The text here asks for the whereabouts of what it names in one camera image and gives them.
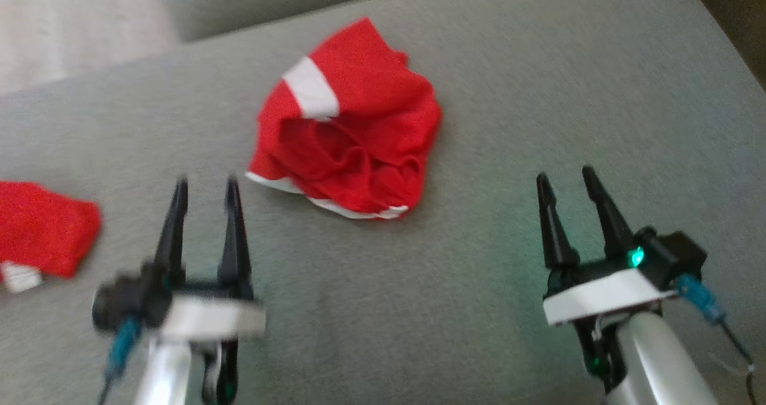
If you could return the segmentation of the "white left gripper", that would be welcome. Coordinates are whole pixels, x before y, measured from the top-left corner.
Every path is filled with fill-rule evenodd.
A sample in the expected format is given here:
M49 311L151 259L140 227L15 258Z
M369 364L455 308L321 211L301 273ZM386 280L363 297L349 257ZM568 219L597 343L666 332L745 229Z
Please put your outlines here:
M241 340L265 335L266 311L255 299L251 259L237 178L228 178L226 233L216 282L184 279L184 218L188 211L188 179L177 179L158 241L154 263L166 275L153 280L143 300L143 319L155 334L143 373L145 403L184 403L192 361L202 359L200 399L233 403L239 389Z

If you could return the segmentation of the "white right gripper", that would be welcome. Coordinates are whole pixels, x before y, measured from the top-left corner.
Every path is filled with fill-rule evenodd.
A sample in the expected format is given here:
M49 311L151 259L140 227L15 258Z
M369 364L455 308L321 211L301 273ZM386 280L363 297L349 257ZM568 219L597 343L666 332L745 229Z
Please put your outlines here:
M545 173L536 176L550 326L574 328L586 372L605 394L676 394L677 336L661 304L677 296L677 268L649 251L632 251L634 233L594 168L582 168L613 260L579 265Z

